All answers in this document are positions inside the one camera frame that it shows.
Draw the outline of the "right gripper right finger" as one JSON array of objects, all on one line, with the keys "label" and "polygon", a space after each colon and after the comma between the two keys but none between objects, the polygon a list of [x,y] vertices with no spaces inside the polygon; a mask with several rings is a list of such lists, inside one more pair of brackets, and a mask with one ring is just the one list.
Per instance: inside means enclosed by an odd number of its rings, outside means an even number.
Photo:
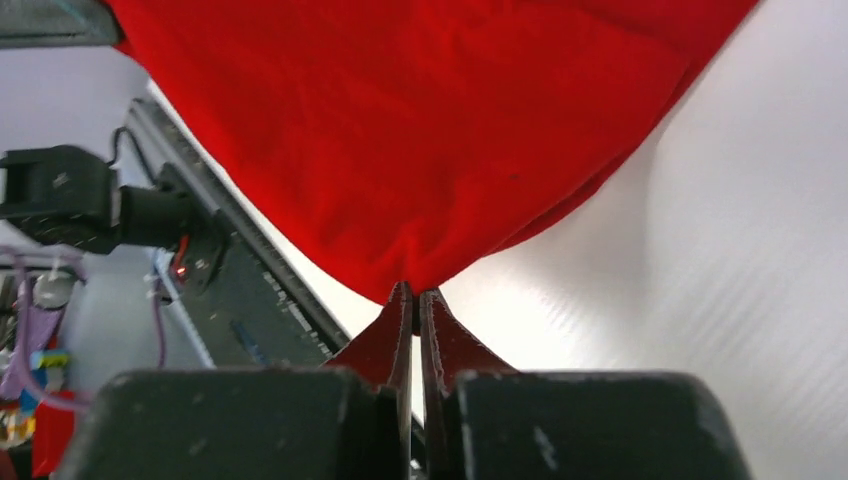
[{"label": "right gripper right finger", "polygon": [[460,373],[515,373],[457,320],[438,289],[419,297],[422,379],[426,398],[447,397]]}]

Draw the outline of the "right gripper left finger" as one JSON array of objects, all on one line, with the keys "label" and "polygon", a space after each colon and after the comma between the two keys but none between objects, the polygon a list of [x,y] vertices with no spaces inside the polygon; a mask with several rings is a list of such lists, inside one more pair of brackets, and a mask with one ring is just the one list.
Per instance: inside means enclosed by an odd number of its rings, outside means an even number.
[{"label": "right gripper left finger", "polygon": [[404,397],[410,391],[414,296],[407,282],[396,283],[379,315],[324,363],[354,371],[376,391]]}]

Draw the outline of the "red t shirt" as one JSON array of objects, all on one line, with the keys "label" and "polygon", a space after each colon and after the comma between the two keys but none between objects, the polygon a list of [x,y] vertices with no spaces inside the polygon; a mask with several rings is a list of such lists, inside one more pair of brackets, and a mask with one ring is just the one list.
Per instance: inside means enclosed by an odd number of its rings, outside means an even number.
[{"label": "red t shirt", "polygon": [[114,1],[122,50],[314,264],[375,302],[550,227],[751,1]]}]

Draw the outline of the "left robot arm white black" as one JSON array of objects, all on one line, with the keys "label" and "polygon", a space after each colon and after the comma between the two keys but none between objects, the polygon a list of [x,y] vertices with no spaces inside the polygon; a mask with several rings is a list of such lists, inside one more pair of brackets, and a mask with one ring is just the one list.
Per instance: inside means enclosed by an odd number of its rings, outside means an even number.
[{"label": "left robot arm white black", "polygon": [[11,150],[1,218],[35,242],[108,255],[119,245],[174,250],[196,217],[175,188],[121,185],[116,169],[72,145]]}]

